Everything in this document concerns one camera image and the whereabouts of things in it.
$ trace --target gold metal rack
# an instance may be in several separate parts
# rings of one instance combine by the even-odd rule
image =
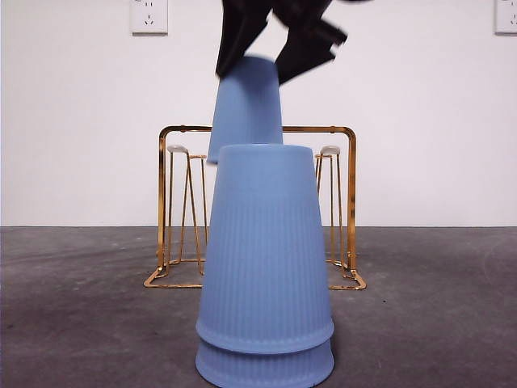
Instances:
[[[170,240],[166,242],[166,138],[169,133],[209,133],[212,131],[212,127],[208,126],[169,126],[164,128],[158,138],[158,250],[157,257],[158,263],[154,272],[145,280],[144,286],[149,288],[160,288],[160,289],[200,289],[203,287],[201,284],[154,284],[156,279],[166,277],[170,274],[170,266],[178,264],[179,260],[172,260]],[[340,257],[339,260],[332,257],[330,261],[334,265],[338,265],[342,269],[344,279],[353,280],[356,285],[331,285],[330,289],[365,289],[366,282],[357,272],[357,254],[355,251],[355,153],[356,153],[356,139],[354,132],[347,127],[295,127],[288,126],[284,127],[284,133],[341,133],[348,139],[348,194],[347,194],[347,261],[345,262],[345,251],[344,243],[340,244]],[[187,176],[186,182],[189,180],[191,184],[191,168],[190,158],[187,155]],[[317,174],[319,172],[319,181],[321,179],[321,168],[322,160],[325,157],[324,154],[320,153],[320,161],[317,160]],[[191,187],[191,201],[193,202],[192,187]],[[195,214],[194,205],[192,204],[192,212]],[[170,224],[171,209],[169,211],[169,231],[171,229]],[[204,259],[200,257],[199,244],[196,244],[197,259],[183,259],[183,261],[195,261],[198,263],[199,268],[202,268],[202,262]]]

